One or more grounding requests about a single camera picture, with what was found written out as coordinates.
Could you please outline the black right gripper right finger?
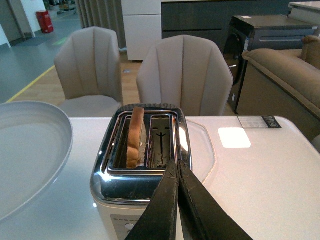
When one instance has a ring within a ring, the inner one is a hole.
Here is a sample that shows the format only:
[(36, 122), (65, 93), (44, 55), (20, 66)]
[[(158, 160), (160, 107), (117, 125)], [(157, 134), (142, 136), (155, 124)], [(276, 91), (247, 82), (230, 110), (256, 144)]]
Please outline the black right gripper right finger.
[(250, 240), (190, 168), (178, 162), (178, 206), (185, 240)]

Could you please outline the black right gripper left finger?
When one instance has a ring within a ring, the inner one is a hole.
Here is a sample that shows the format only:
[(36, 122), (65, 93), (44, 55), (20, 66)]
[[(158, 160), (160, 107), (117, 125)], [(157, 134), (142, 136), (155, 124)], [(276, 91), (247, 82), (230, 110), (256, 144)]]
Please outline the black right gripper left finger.
[(174, 240), (177, 231), (178, 168), (170, 160), (150, 202), (127, 240)]

